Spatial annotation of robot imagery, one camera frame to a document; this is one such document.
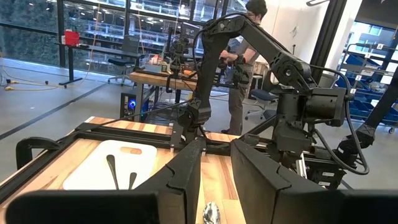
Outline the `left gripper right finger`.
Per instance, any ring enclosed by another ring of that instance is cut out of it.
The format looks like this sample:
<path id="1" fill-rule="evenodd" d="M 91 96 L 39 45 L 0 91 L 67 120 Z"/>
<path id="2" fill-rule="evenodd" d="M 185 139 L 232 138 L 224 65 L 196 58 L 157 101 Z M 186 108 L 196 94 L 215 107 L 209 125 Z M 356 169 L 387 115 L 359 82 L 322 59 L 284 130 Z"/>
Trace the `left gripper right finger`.
<path id="1" fill-rule="evenodd" d="M 245 142 L 231 142 L 246 223 L 397 223 L 395 190 L 327 190 Z"/>

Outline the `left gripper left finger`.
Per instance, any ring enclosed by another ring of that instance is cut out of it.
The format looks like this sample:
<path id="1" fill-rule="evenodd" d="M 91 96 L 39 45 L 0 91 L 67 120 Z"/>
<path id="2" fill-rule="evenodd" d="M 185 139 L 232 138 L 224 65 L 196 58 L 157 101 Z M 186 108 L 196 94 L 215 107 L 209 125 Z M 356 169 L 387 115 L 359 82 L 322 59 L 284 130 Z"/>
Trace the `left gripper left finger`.
<path id="1" fill-rule="evenodd" d="M 102 142 L 64 181 L 62 190 L 15 198 L 7 223 L 194 223 L 202 139 L 185 146 L 155 174 L 157 148 Z"/>

